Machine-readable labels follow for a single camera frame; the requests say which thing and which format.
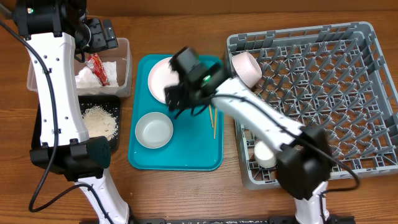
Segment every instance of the gray dish rack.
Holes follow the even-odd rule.
[[[333,156],[361,178],[398,173],[398,94],[376,33],[367,22],[231,35],[226,65],[247,51],[262,68],[252,91],[277,111],[324,128]],[[245,187],[278,187],[254,160],[255,135],[236,122]],[[331,179],[351,176],[333,167]]]

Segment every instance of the table top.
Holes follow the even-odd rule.
[[[173,54],[184,45],[199,54],[222,57],[231,34],[293,27],[368,21],[376,30],[387,64],[398,82],[398,13],[396,11],[306,12],[216,16],[114,17],[118,37],[130,41],[132,95],[123,101],[120,146],[112,155],[111,175],[122,198],[138,218],[247,218],[293,215],[293,198],[282,189],[247,190],[241,182],[234,122],[225,117],[224,161],[213,172],[142,171],[127,160],[137,65],[147,54]],[[77,223],[96,218],[76,190],[48,209],[30,213],[29,200],[43,170],[30,163],[29,150],[38,97],[26,88],[26,49],[0,29],[0,222]],[[397,175],[364,179],[355,192],[328,194],[327,207],[338,215],[355,215],[357,223],[397,223]],[[352,185],[335,180],[330,187]],[[50,174],[36,207],[73,185]]]

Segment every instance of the teal tray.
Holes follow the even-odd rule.
[[[209,110],[196,117],[190,110],[184,111],[178,119],[173,119],[177,111],[169,112],[165,104],[158,102],[148,89],[148,75],[160,60],[172,55],[147,55],[138,65],[136,93],[129,143],[129,162],[137,169],[150,170],[201,170],[217,169],[223,161],[224,115],[218,112],[217,134],[211,127]],[[218,57],[201,55],[199,59],[208,67],[221,62]],[[137,141],[136,124],[141,117],[150,112],[166,114],[173,122],[174,133],[165,146],[148,149]]]

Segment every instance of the red snack wrapper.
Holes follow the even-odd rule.
[[[95,74],[95,76],[97,76],[98,81],[102,84],[102,86],[109,85],[108,76],[106,76],[105,68],[98,54],[90,55],[86,65]]]

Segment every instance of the chopstick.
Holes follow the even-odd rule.
[[[214,118],[214,139],[216,139],[216,130],[217,130],[217,114],[218,114],[218,108],[216,108],[216,111],[215,111],[215,118]]]
[[[209,112],[210,112],[211,127],[214,128],[214,125],[213,125],[213,110],[211,109],[211,105],[209,105]]]

